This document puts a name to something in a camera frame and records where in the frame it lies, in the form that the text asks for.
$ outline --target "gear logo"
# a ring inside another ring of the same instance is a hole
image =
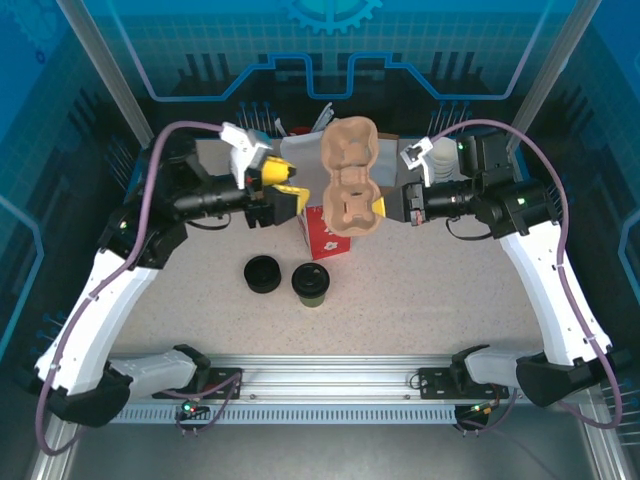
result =
[[[291,20],[302,28],[311,27],[314,34],[321,31],[332,35],[336,30],[347,33],[349,27],[360,28],[362,19],[373,18],[373,9],[382,6],[381,0],[283,0]]]
[[[0,13],[13,15],[20,31],[39,51],[58,29],[54,0],[0,0]]]

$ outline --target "yellow object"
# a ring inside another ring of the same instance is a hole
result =
[[[386,217],[387,210],[385,209],[385,206],[384,206],[384,197],[380,197],[378,200],[373,202],[371,209],[373,210],[373,213],[377,213],[381,217]]]
[[[298,197],[298,204],[296,205],[296,213],[300,215],[307,205],[311,192],[306,188],[292,187],[290,185],[272,185],[276,190],[286,193],[287,195],[296,195]]]
[[[268,156],[262,166],[262,185],[286,182],[295,173],[295,167],[280,157]]]

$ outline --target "speckled tabletop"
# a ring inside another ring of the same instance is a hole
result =
[[[210,173],[224,172],[229,148],[199,144]],[[484,233],[473,219],[463,235]],[[114,351],[157,352],[188,343],[209,354],[436,354],[479,343],[539,348],[526,292],[496,241],[453,239],[443,221],[418,228],[386,220],[351,252],[319,263],[331,275],[324,304],[304,307],[291,274],[310,260],[300,226],[249,230],[235,214],[221,232],[189,229],[164,271],[142,295]],[[272,255],[282,283],[251,292],[246,262]]]

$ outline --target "brown egg carton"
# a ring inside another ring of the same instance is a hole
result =
[[[331,177],[324,191],[324,221],[341,237],[367,235],[382,217],[373,211],[380,198],[369,171],[378,158],[378,129],[365,117],[349,117],[329,124],[322,135],[322,164]]]

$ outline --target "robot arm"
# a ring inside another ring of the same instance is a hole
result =
[[[89,304],[73,328],[59,364],[53,366],[53,358],[68,324],[38,359],[35,374],[40,382],[51,368],[57,368],[47,405],[62,420],[99,427],[131,398],[185,387],[193,393],[202,391],[209,360],[186,345],[137,360],[107,360],[131,309],[171,253],[186,240],[186,221],[243,211],[249,227],[265,227],[279,225],[304,208],[309,192],[281,185],[295,174],[295,168],[271,155],[267,137],[231,124],[223,125],[220,136],[233,147],[232,173],[221,176],[208,175],[198,162],[192,137],[176,134],[169,138],[159,164],[141,254],[132,268]],[[140,209],[138,197],[111,215],[71,315],[132,251]]]
[[[460,172],[470,180],[431,185],[424,139],[401,156],[409,168],[424,169],[424,183],[404,185],[384,197],[388,218],[417,226],[435,218],[474,215],[489,226],[516,267],[538,319],[543,352],[472,347],[453,358],[451,373],[461,393],[467,385],[493,383],[522,389],[536,405],[548,406],[605,377],[578,324],[556,271],[560,225],[553,202],[537,180],[515,182],[502,134],[458,137]],[[614,368],[629,361],[615,351],[594,318],[568,258],[564,269],[595,341]]]

